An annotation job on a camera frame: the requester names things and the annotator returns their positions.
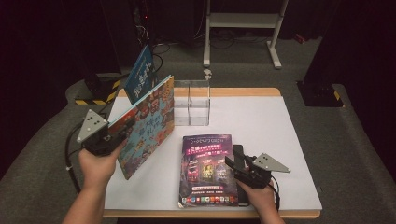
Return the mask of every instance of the clear acrylic box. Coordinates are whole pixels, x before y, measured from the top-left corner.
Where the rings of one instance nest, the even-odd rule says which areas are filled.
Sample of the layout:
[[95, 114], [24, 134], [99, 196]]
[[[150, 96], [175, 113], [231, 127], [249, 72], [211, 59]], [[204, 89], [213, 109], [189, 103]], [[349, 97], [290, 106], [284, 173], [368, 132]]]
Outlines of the clear acrylic box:
[[209, 81], [175, 80], [174, 92], [176, 126], [209, 125]]

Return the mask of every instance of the yellow black striped tape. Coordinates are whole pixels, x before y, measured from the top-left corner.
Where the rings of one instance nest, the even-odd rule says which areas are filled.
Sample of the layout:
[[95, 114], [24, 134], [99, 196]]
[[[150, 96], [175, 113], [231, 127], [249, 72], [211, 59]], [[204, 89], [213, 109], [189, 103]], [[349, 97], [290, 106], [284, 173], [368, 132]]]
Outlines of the yellow black striped tape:
[[114, 82], [111, 93], [107, 96], [105, 101], [103, 99], [76, 99], [76, 105], [106, 105], [116, 97], [117, 88], [119, 85], [120, 80]]

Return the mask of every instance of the skin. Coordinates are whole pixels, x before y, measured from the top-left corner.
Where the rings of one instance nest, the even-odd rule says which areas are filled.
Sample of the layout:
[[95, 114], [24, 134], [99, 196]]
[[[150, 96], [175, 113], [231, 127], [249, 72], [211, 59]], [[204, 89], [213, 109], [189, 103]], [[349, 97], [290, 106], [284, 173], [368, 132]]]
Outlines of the skin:
[[[126, 141], [105, 157], [96, 157], [86, 149], [79, 152], [78, 158], [84, 174], [84, 185], [66, 214], [63, 224], [101, 223], [107, 184], [115, 172], [117, 157], [125, 145]], [[260, 216], [261, 224], [285, 223], [276, 211], [272, 189], [269, 187], [252, 189], [239, 180], [236, 180], [236, 183], [247, 193], [250, 203]]]
[[261, 224], [283, 224], [285, 221], [276, 210], [274, 191], [270, 187], [253, 189], [236, 180], [236, 183], [247, 193], [250, 203], [254, 206], [260, 217]]
[[101, 223], [107, 184], [114, 174], [117, 157], [125, 144], [126, 141], [122, 142], [105, 157], [96, 157], [86, 149], [79, 152], [78, 158], [84, 174], [84, 185], [66, 214], [63, 224]]

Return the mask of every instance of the colorful book cover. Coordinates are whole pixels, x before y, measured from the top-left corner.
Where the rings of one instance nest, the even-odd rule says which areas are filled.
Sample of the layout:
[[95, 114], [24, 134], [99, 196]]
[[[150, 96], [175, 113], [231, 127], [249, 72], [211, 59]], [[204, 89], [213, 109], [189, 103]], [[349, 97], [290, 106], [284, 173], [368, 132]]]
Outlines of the colorful book cover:
[[119, 155], [121, 170], [129, 179], [175, 128], [174, 78], [167, 77], [110, 124], [115, 133], [131, 121], [128, 143]]
[[152, 60], [149, 46], [145, 46], [140, 52], [125, 82], [124, 89], [131, 104], [137, 102], [157, 85], [157, 83], [158, 78], [155, 72], [154, 61]]
[[180, 208], [197, 206], [238, 206], [230, 134], [201, 134], [183, 137], [179, 186]]

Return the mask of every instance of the white table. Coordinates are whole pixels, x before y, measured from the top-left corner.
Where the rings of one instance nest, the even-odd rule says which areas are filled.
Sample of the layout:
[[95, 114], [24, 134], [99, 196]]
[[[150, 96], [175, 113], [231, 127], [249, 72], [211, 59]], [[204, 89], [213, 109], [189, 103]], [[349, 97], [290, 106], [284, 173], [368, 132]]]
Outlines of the white table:
[[210, 12], [210, 0], [207, 0], [204, 67], [210, 66], [210, 28], [211, 27], [237, 27], [237, 28], [271, 28], [274, 29], [272, 39], [267, 41], [267, 47], [274, 63], [274, 68], [281, 69], [275, 44], [279, 35], [286, 7], [289, 0], [283, 0], [279, 13], [212, 13]]
[[[130, 106], [128, 98], [119, 95], [109, 121]], [[282, 217], [314, 218], [320, 215], [322, 207], [317, 190], [279, 91], [271, 88], [212, 88], [208, 126], [176, 126], [129, 180], [125, 180], [117, 165], [106, 191], [105, 216], [258, 217], [252, 206], [178, 208], [182, 137], [204, 133], [230, 133], [233, 143], [243, 145], [249, 156], [265, 152], [291, 169], [289, 174], [273, 172], [280, 186], [279, 213]]]

